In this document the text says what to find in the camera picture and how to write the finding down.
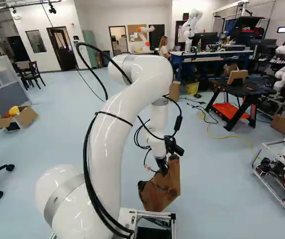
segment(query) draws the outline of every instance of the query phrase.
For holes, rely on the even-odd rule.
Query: bottle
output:
[[[200,51],[201,51],[201,39],[197,43],[197,52],[200,52]]]

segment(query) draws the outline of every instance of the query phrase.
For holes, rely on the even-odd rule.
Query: bulletin board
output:
[[[129,37],[129,41],[132,41],[131,40],[131,37],[130,37],[130,34],[135,34],[135,37],[134,38],[134,41],[142,41],[141,37],[138,35],[138,28],[140,27],[147,27],[147,24],[140,24],[140,25],[128,25],[128,37]]]

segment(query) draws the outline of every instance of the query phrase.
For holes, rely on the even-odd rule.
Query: blue floor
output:
[[[108,78],[106,69],[96,70],[110,95],[123,86]],[[103,92],[90,72],[82,71],[93,90]],[[39,118],[27,129],[0,130],[0,165],[13,163],[15,171],[0,172],[0,239],[48,239],[51,230],[35,207],[36,180],[57,164],[82,166],[82,147],[86,129],[102,102],[81,80],[77,72],[43,74],[47,87],[28,91]],[[212,93],[203,93],[208,102]],[[208,136],[207,124],[198,118],[184,100],[183,123],[177,143],[186,152],[181,158],[181,196],[166,211],[177,213],[180,239],[285,238],[285,210],[252,174],[253,154],[239,139],[217,140]],[[172,132],[178,110],[170,104]],[[141,114],[148,119],[148,110]],[[210,125],[214,136],[237,135],[250,140],[256,151],[261,142],[278,140],[282,135],[269,124],[257,122],[256,129],[239,122],[227,132],[224,122]],[[131,131],[122,160],[122,206],[143,209],[137,182],[152,173],[143,167],[145,151],[137,148]],[[155,166],[151,155],[148,164]]]

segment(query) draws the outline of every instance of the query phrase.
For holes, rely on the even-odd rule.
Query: woman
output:
[[[168,37],[167,36],[162,36],[160,45],[159,45],[159,54],[160,56],[163,56],[167,59],[171,57],[171,54],[167,50],[167,44],[168,44]]]

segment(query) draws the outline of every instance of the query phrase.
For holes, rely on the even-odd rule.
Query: paper bag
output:
[[[169,158],[168,173],[157,172],[151,180],[138,183],[139,197],[146,211],[161,212],[180,193],[180,159],[177,155]]]

